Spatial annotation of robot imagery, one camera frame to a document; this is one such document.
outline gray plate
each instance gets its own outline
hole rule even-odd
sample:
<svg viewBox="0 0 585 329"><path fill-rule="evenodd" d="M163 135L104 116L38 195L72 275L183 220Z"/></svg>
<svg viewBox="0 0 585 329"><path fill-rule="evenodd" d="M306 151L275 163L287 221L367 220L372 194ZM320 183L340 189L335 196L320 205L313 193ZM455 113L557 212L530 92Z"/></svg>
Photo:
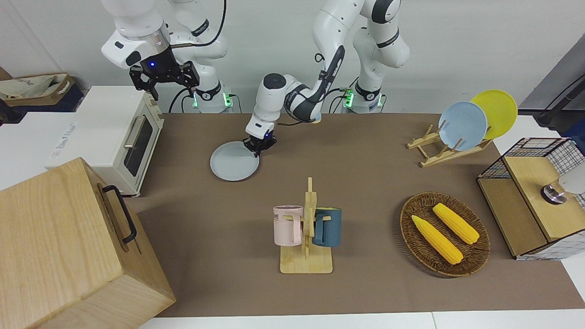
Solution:
<svg viewBox="0 0 585 329"><path fill-rule="evenodd" d="M228 142L218 147L211 155L211 171L227 181L239 181L250 177L260 163L260 157L254 157L243 142Z"/></svg>

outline yellow plate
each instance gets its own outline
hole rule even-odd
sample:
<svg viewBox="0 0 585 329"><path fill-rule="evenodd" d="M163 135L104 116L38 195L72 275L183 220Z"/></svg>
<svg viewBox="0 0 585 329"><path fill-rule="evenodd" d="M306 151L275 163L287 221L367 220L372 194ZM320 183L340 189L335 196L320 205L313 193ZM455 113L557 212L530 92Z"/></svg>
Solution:
<svg viewBox="0 0 585 329"><path fill-rule="evenodd" d="M472 102L486 114L490 127L485 139L494 139L507 133L516 122L518 106L513 97L502 90L486 90L473 97Z"/></svg>

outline oven handle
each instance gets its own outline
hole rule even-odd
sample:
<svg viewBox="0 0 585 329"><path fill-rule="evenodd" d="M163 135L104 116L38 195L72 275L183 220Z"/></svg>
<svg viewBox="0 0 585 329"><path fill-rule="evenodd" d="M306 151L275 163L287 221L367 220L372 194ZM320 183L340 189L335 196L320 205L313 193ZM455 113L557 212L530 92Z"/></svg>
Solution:
<svg viewBox="0 0 585 329"><path fill-rule="evenodd" d="M114 185L108 185L108 186L102 188L102 191L104 193L107 193L110 191L114 191L116 193L116 196L118 197L118 200L120 201L120 205L122 206L122 210L124 211L124 215L126 216L126 220L128 220L128 226L130 227L130 235L128 235L126 238L122 239L122 242L124 242L125 244L130 243L130 241L136 239L136 226L134 226L134 222L132 221L132 216L130 216L130 212L128 211L128 208L126 207L126 203L124 202L124 199L122 198L122 194L120 193L120 190L118 190L118 188L115 187Z"/></svg>
<svg viewBox="0 0 585 329"><path fill-rule="evenodd" d="M133 149L136 147L136 142L138 141L138 136L140 136L140 131L144 126L144 122L146 121L146 116L137 116L134 119L134 123L132 124L132 129L130 130L130 134L124 143L125 149Z"/></svg>

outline mug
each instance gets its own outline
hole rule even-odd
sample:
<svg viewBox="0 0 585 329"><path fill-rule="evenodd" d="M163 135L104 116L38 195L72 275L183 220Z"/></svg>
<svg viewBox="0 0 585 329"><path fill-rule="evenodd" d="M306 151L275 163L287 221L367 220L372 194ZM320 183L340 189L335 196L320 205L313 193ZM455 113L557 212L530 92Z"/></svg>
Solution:
<svg viewBox="0 0 585 329"><path fill-rule="evenodd" d="M300 205L277 205L274 213L274 243L279 246L297 246L302 243Z"/></svg>
<svg viewBox="0 0 585 329"><path fill-rule="evenodd" d="M315 210L315 236L317 246L336 247L341 243L341 209L317 207Z"/></svg>

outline woven basket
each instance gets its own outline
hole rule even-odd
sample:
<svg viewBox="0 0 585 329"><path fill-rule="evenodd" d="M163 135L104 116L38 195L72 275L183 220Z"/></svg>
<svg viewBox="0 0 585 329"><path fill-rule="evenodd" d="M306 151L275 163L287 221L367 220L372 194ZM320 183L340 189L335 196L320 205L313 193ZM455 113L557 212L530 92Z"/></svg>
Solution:
<svg viewBox="0 0 585 329"><path fill-rule="evenodd" d="M433 207L443 203L460 215L478 233L476 243L468 245L463 242L435 213ZM451 241L463 254L463 260L451 265L425 240L414 225L411 216L416 215L431 223L441 234ZM458 277L476 273L490 256L490 239L479 217L461 201L446 194L425 192L411 197L400 212L400 230L408 249L426 267L442 275Z"/></svg>

